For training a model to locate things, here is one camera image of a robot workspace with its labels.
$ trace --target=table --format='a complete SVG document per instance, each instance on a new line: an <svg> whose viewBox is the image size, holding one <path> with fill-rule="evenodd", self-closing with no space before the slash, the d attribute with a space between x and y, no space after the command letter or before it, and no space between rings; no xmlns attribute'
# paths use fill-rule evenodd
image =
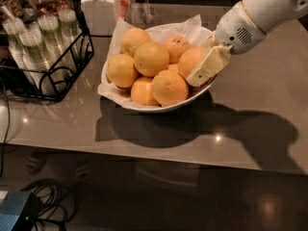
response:
<svg viewBox="0 0 308 231"><path fill-rule="evenodd" d="M209 29L223 7L154 7L157 23L201 14ZM140 25L140 7L130 20ZM169 114L145 115L97 94L111 38L93 38L95 55L62 102L10 97L9 144L200 165L308 173L308 33L297 20L233 56L214 85ZM7 110L0 99L0 139Z"/></svg>

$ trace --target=orange fruit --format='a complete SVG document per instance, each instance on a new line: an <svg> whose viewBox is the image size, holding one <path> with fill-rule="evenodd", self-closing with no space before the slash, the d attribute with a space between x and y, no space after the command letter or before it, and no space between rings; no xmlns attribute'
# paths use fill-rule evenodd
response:
<svg viewBox="0 0 308 231"><path fill-rule="evenodd" d="M146 42L136 51L134 64L137 71L146 76L154 77L160 71L167 69L169 54L162 44Z"/></svg>
<svg viewBox="0 0 308 231"><path fill-rule="evenodd" d="M167 70L178 72L179 64L169 64Z"/></svg>
<svg viewBox="0 0 308 231"><path fill-rule="evenodd" d="M120 52L134 57L139 46L151 41L150 35L141 28L132 28L126 31L120 40Z"/></svg>
<svg viewBox="0 0 308 231"><path fill-rule="evenodd" d="M178 104L187 99L189 87L186 81L175 71L163 70L152 81L154 98L163 106Z"/></svg>
<svg viewBox="0 0 308 231"><path fill-rule="evenodd" d="M112 83L123 89L132 87L139 77L134 59L125 54L117 54L109 59L106 75Z"/></svg>
<svg viewBox="0 0 308 231"><path fill-rule="evenodd" d="M209 50L205 47L195 46L187 50L179 60L178 73L186 80L195 66L199 64Z"/></svg>
<svg viewBox="0 0 308 231"><path fill-rule="evenodd" d="M135 81L131 89L131 99L133 102L143 106L159 106L159 103L154 99L152 94L152 79L142 76Z"/></svg>
<svg viewBox="0 0 308 231"><path fill-rule="evenodd" d="M189 41L180 35L174 35L167 38L164 42L164 47L170 55L170 64L177 64L183 53L192 48Z"/></svg>

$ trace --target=bowl of oranges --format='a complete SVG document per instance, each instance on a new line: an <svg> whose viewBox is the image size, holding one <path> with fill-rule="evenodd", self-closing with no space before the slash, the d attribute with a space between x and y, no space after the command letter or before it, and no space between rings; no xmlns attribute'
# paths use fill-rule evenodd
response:
<svg viewBox="0 0 308 231"><path fill-rule="evenodd" d="M215 81L191 87L186 78L206 55L211 31L200 16L182 23L133 27L119 20L102 70L98 93L142 113L169 112L194 101Z"/></svg>

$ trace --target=gray countertop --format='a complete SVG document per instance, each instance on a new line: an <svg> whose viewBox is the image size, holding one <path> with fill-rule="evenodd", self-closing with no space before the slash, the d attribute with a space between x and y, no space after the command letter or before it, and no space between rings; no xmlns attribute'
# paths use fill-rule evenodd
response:
<svg viewBox="0 0 308 231"><path fill-rule="evenodd" d="M170 10L168 22L201 13L213 29L227 9ZM131 19L138 25L133 13ZM270 32L248 53L233 56L201 98L159 115L124 110L97 94L111 39L92 40L95 55L62 102L10 97L8 143L308 173L308 33L297 20ZM1 98L1 140L7 124L3 106Z"/></svg>

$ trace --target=wire rack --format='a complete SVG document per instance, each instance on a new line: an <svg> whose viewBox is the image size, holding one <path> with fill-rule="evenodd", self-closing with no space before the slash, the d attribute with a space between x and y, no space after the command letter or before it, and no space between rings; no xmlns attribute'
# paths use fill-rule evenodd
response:
<svg viewBox="0 0 308 231"><path fill-rule="evenodd" d="M72 67L62 64L63 59L68 55L71 56L75 66L73 70ZM4 80L6 90L11 91L13 95L62 101L93 55L94 47L90 31L86 28L49 69L20 68L14 60L0 60L0 77ZM64 78L58 77L60 71L66 73ZM35 84L29 81L31 75L39 76ZM49 91L44 91L46 84L48 84Z"/></svg>

